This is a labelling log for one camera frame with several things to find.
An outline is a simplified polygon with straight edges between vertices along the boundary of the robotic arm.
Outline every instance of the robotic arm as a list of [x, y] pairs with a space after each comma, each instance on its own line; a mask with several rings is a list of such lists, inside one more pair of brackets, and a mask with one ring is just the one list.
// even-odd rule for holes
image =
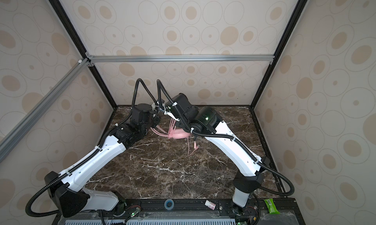
[[[184, 94], [180, 93], [171, 98], [159, 80], [157, 86], [159, 102], [155, 102], [158, 105], [155, 110], [148, 104], [134, 105], [135, 89], [130, 123], [123, 121], [108, 131], [106, 139], [100, 144], [100, 147], [96, 146], [69, 168], [59, 173], [52, 171], [47, 174], [45, 176], [46, 186], [27, 203], [26, 213], [30, 216], [41, 217], [60, 211], [66, 218], [84, 210], [107, 210], [114, 215], [123, 213], [126, 203], [121, 195], [116, 192], [89, 190], [84, 188], [84, 185], [111, 159], [143, 139], [148, 133], [148, 129], [156, 127], [160, 121], [159, 111], [176, 119], [176, 126], [192, 133], [194, 138], [202, 136], [214, 143], [236, 164], [239, 171], [233, 180], [235, 186], [233, 202], [239, 208], [246, 205], [249, 194], [257, 188], [279, 195], [293, 194], [294, 188], [291, 182], [268, 167], [270, 162], [268, 158], [260, 157], [247, 148], [213, 108], [205, 106], [199, 111], [197, 106], [189, 103]], [[161, 90], [168, 99], [166, 104], [162, 103]], [[261, 172], [265, 169], [285, 180], [290, 185], [290, 191], [279, 193], [261, 187], [263, 182]], [[59, 210], [35, 213], [31, 210], [31, 205], [45, 190], [48, 190], [50, 198]]]

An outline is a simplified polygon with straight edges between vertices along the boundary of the roll of tape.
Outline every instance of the roll of tape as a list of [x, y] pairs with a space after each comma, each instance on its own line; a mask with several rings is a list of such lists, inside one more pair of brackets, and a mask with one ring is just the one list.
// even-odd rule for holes
[[174, 208], [174, 201], [173, 201], [172, 199], [167, 199], [167, 200], [165, 201], [165, 208], [166, 208], [167, 210], [172, 210], [172, 209]]

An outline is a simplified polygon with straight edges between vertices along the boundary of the silver horizontal beam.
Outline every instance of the silver horizontal beam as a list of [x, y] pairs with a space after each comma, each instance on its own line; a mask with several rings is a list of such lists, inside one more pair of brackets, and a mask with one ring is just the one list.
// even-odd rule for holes
[[198, 61], [273, 61], [273, 54], [183, 55], [183, 56], [92, 56], [91, 62], [198, 62]]
[[83, 68], [87, 68], [89, 62], [87, 58], [82, 59], [81, 63], [77, 63], [64, 77], [61, 79], [50, 92], [31, 110], [0, 143], [0, 162], [2, 162], [12, 149], [21, 141], [34, 124], [44, 115], [50, 106], [59, 98], [59, 96], [67, 89], [72, 81], [78, 76]]

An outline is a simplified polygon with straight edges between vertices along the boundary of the brown marble surface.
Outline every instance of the brown marble surface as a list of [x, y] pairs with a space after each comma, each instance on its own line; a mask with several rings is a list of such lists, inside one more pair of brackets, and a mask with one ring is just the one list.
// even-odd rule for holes
[[[214, 107], [229, 128], [254, 153], [264, 156], [260, 139], [247, 107]], [[119, 107], [112, 126], [123, 120], [130, 108]], [[163, 116], [160, 126], [168, 131], [170, 118]], [[146, 198], [232, 198], [236, 165], [214, 144], [197, 138], [199, 148], [188, 156], [186, 139], [167, 139], [150, 131], [98, 171], [87, 183], [88, 189], [116, 190], [126, 199]], [[190, 140], [190, 153], [193, 141]], [[263, 186], [277, 190], [275, 179], [264, 172]], [[256, 190], [261, 198], [275, 198]]]

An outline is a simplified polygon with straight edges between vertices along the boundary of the green snack packet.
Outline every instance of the green snack packet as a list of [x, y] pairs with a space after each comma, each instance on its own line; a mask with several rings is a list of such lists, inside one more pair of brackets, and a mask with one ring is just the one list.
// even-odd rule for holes
[[264, 199], [266, 206], [268, 207], [270, 214], [280, 214], [274, 205], [273, 199]]

